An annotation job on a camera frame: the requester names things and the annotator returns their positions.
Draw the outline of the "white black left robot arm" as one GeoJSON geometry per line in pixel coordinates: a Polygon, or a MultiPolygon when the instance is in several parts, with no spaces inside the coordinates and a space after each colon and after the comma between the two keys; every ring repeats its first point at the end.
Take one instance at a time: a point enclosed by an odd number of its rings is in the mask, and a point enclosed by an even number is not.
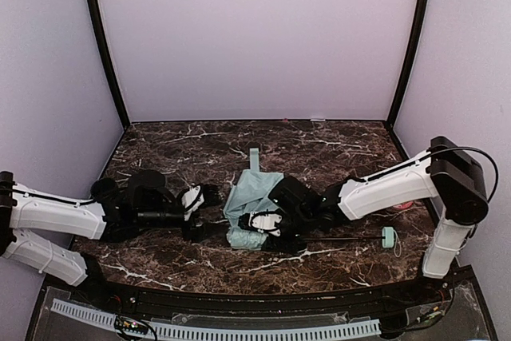
{"type": "Polygon", "coordinates": [[[95,257],[64,249],[36,230],[116,243],[152,228],[179,228],[186,240],[199,241],[206,227],[196,224],[197,212],[220,202],[220,189],[214,184],[193,185],[175,195],[156,170],[133,174],[125,187],[112,178],[101,178],[92,185],[88,200],[39,192],[3,171],[1,255],[70,286],[103,284],[105,278],[95,257]]]}

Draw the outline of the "mint green folding umbrella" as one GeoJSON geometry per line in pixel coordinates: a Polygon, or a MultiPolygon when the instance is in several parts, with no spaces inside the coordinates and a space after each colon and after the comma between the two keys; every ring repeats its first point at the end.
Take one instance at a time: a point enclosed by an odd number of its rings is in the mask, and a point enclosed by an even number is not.
{"type": "Polygon", "coordinates": [[[307,249],[307,235],[329,232],[349,224],[333,200],[334,184],[328,194],[314,189],[291,175],[263,172],[259,150],[249,151],[249,168],[231,188],[224,206],[230,228],[227,240],[235,250],[299,254],[307,249]]]}

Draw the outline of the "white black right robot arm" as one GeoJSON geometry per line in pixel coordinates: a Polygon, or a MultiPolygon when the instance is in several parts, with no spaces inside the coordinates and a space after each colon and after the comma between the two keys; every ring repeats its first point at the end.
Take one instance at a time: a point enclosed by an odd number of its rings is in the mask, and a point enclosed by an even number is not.
{"type": "Polygon", "coordinates": [[[499,182],[497,162],[486,151],[456,145],[444,136],[405,161],[367,176],[349,176],[323,192],[308,188],[293,176],[280,180],[269,192],[275,204],[263,218],[265,232],[274,238],[297,240],[314,230],[328,231],[369,216],[411,203],[431,210],[434,202],[441,213],[428,221],[432,239],[422,256],[420,272],[429,279],[444,278],[475,228],[488,216],[497,191],[486,183],[479,157],[493,167],[493,182],[499,182]]]}

